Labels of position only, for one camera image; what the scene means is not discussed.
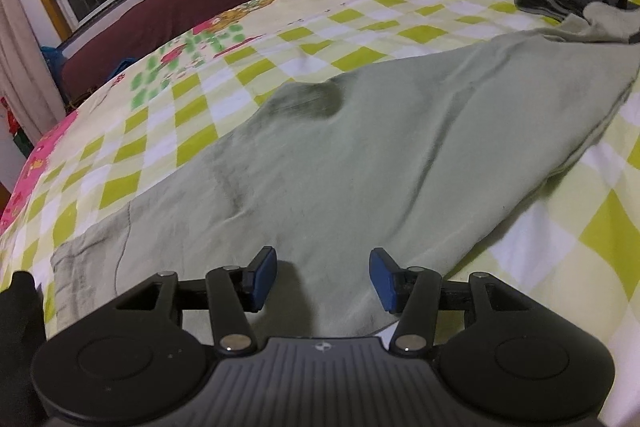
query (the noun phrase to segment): bedsheet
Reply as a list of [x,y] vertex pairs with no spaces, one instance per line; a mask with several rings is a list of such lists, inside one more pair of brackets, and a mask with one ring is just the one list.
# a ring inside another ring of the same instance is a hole
[[7,206],[0,215],[0,234],[6,230],[29,200],[33,189],[36,187],[40,176],[46,172],[49,165],[49,156],[56,148],[57,143],[65,135],[72,123],[78,117],[78,113],[73,111],[66,118],[48,131],[37,143],[36,148],[31,152],[27,162],[20,171],[18,181],[12,191],[11,198]]
[[[270,8],[255,14],[268,18]],[[518,12],[513,0],[338,0],[332,6],[327,0],[314,13],[289,19],[281,30],[272,20],[258,31],[262,37],[217,58],[207,55],[200,65],[182,52],[174,69],[185,67],[182,78],[173,73],[166,89],[133,110],[133,97],[151,85],[137,75],[157,66],[152,59],[170,53],[172,44],[94,95],[88,106],[94,116],[108,108],[103,112],[113,119],[103,115],[100,129],[89,129],[91,113],[79,114],[70,131],[78,128],[73,138],[82,149],[71,148],[70,132],[60,141],[52,158],[60,155],[0,237],[0,288],[13,270],[29,269],[42,285],[52,334],[54,248],[244,121],[281,83],[322,82],[377,60],[453,49],[550,23]],[[110,99],[119,103],[111,105]],[[600,142],[524,203],[453,273],[495,273],[603,340],[617,370],[602,416],[610,425],[620,425],[640,396],[639,136],[636,83]]]
[[[258,337],[388,325],[394,318],[366,269],[371,248],[447,273],[550,174],[573,165],[640,69],[640,44],[604,43],[604,23],[629,17],[640,25],[632,12],[603,10],[591,26],[573,17],[558,29],[280,86],[248,121],[56,250],[58,325],[149,273],[193,279],[244,266],[262,245],[296,275],[278,276],[278,313],[250,318]],[[201,79],[204,91],[209,83],[216,77]],[[185,327],[211,342],[206,316]]]

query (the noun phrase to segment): curtain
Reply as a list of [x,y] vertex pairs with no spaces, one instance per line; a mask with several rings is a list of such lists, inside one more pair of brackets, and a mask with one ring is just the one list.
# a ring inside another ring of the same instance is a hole
[[20,0],[0,0],[0,92],[33,144],[65,118]]

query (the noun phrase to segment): bed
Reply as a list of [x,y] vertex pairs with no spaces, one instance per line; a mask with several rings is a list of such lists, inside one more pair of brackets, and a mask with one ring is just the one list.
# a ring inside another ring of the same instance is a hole
[[[56,248],[190,162],[283,83],[324,82],[373,62],[553,24],[517,11],[513,0],[253,0],[228,10],[109,81],[44,137],[22,174],[32,187],[3,215],[0,288],[14,270],[31,271],[52,335]],[[603,341],[616,360],[601,415],[611,426],[640,401],[639,137],[636,82],[578,163],[449,273],[466,280],[491,272]]]

